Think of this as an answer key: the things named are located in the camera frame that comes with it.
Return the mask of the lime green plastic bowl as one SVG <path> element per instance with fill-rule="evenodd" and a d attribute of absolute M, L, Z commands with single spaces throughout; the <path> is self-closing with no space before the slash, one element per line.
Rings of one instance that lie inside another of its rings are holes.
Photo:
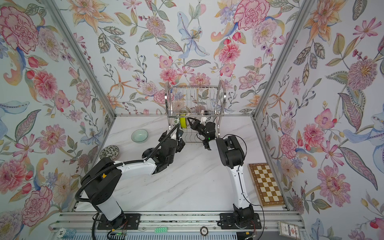
<path fill-rule="evenodd" d="M 187 126 L 187 119 L 185 118 L 185 114 L 182 114 L 179 118 L 179 121 L 180 121 L 180 126 L 182 129 L 187 129 L 188 126 Z"/>

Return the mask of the silver wire dish rack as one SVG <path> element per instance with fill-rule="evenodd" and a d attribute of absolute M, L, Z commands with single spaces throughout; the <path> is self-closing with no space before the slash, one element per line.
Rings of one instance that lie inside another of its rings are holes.
<path fill-rule="evenodd" d="M 165 106 L 169 128 L 173 128 L 174 117 L 185 114 L 185 118 L 201 120 L 201 110 L 210 112 L 207 122 L 216 124 L 216 133 L 221 136 L 221 120 L 225 114 L 224 105 L 227 102 L 227 90 L 223 81 L 216 86 L 172 86 L 166 84 Z M 187 129 L 183 130 L 183 139 L 188 144 L 201 144 L 204 139 L 196 131 L 190 128 L 187 121 Z"/>

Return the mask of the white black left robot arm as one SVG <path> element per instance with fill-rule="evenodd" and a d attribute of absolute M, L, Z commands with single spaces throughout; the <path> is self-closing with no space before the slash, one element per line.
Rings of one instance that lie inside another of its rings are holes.
<path fill-rule="evenodd" d="M 183 131 L 177 124 L 162 134 L 159 144 L 143 152 L 142 158 L 131 161 L 101 159 L 83 178 L 75 194 L 77 202 L 90 203 L 110 223 L 126 222 L 124 211 L 114 197 L 115 188 L 121 180 L 142 175 L 155 175 L 173 163 L 176 153 L 185 146 Z"/>

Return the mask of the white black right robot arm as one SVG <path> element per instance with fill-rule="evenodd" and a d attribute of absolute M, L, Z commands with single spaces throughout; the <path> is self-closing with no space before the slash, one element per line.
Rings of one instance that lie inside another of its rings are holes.
<path fill-rule="evenodd" d="M 202 141 L 205 149 L 215 151 L 224 167 L 227 168 L 234 192 L 233 222 L 239 228 L 245 228 L 251 223 L 255 216 L 253 204 L 249 200 L 244 181 L 245 158 L 248 150 L 243 150 L 241 137 L 234 134 L 227 134 L 220 138 L 216 133 L 214 122 L 203 123 L 196 118 L 187 118 L 192 130 L 203 136 Z"/>

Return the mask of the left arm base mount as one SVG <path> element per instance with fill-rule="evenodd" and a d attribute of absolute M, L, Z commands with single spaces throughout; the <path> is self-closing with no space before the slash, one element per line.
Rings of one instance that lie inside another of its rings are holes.
<path fill-rule="evenodd" d="M 98 230 L 137 230 L 140 224 L 140 214 L 120 214 L 114 220 L 108 220 L 107 217 L 102 214 L 100 222 L 97 225 Z"/>

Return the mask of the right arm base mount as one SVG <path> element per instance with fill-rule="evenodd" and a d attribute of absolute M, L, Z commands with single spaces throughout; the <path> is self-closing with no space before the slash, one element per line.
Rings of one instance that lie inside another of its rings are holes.
<path fill-rule="evenodd" d="M 261 230 L 263 224 L 260 216 L 254 213 L 253 218 L 245 218 L 245 220 L 236 219 L 234 213 L 220 213 L 220 219 L 217 221 L 217 226 L 222 230 Z"/>

